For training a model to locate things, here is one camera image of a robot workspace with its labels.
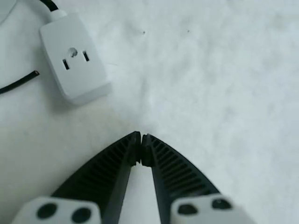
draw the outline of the black screw hole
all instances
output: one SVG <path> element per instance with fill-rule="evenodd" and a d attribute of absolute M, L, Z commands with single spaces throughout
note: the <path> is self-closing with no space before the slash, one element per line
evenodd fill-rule
<path fill-rule="evenodd" d="M 57 210 L 57 205 L 54 203 L 44 204 L 42 207 L 39 208 L 37 211 L 37 217 L 40 219 L 50 218 L 55 214 Z"/>
<path fill-rule="evenodd" d="M 197 208 L 191 204 L 182 204 L 178 208 L 178 213 L 181 215 L 194 215 L 198 213 Z"/>
<path fill-rule="evenodd" d="M 91 213 L 89 208 L 80 208 L 73 213 L 71 219 L 74 223 L 84 223 L 90 218 Z"/>
<path fill-rule="evenodd" d="M 218 198 L 218 199 L 213 200 L 212 208 L 226 210 L 226 209 L 232 209 L 232 205 L 227 200 Z"/>

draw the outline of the power outlet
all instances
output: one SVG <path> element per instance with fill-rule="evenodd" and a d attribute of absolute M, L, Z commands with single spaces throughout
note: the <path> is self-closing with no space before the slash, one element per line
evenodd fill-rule
<path fill-rule="evenodd" d="M 110 92 L 104 66 L 78 14 L 63 16 L 41 27 L 40 36 L 59 89 L 67 100 L 84 104 Z"/>

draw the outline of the black power cord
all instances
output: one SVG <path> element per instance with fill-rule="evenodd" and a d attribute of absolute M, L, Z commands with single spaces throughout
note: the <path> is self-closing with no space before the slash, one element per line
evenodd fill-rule
<path fill-rule="evenodd" d="M 40 0 L 43 4 L 45 4 L 51 12 L 58 10 L 57 5 L 51 0 Z"/>
<path fill-rule="evenodd" d="M 8 91 L 11 91 L 17 87 L 19 87 L 20 85 L 23 85 L 24 83 L 30 81 L 31 79 L 35 78 L 39 76 L 39 72 L 38 71 L 33 71 L 30 74 L 26 75 L 25 77 L 21 78 L 20 80 L 6 86 L 0 89 L 0 94 L 2 93 L 6 93 Z"/>

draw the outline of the white cloth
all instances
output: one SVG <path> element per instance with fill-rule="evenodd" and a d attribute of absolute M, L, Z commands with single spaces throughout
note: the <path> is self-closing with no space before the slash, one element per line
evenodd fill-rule
<path fill-rule="evenodd" d="M 299 220 L 299 1 L 55 0 L 80 12 L 113 93 L 62 98 L 41 50 L 48 9 L 0 26 L 0 222 L 49 195 L 120 137 L 151 133 L 261 224 Z M 149 168 L 133 168 L 120 224 L 159 223 Z"/>

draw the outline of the white plastic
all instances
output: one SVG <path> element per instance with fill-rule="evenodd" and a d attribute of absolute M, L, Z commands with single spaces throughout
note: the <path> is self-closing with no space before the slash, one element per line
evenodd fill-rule
<path fill-rule="evenodd" d="M 61 10 L 51 14 L 55 21 L 41 27 L 40 36 L 62 95 L 74 104 L 84 104 L 108 94 L 110 83 L 79 15 L 63 16 Z"/>
<path fill-rule="evenodd" d="M 213 209 L 214 200 L 224 199 L 232 205 L 231 209 Z M 194 215 L 179 214 L 180 205 L 190 204 L 198 213 Z M 255 224 L 245 211 L 233 204 L 232 200 L 221 195 L 212 194 L 181 198 L 171 205 L 171 224 Z"/>
<path fill-rule="evenodd" d="M 55 20 L 58 20 L 65 16 L 67 16 L 67 13 L 61 9 L 55 10 L 50 13 L 51 22 L 54 22 Z"/>
<path fill-rule="evenodd" d="M 39 209 L 49 203 L 57 206 L 56 211 L 50 217 L 39 218 Z M 101 224 L 100 209 L 96 203 L 54 197 L 38 197 L 24 204 L 11 224 L 74 224 L 72 215 L 81 208 L 87 208 L 91 212 L 84 224 Z"/>

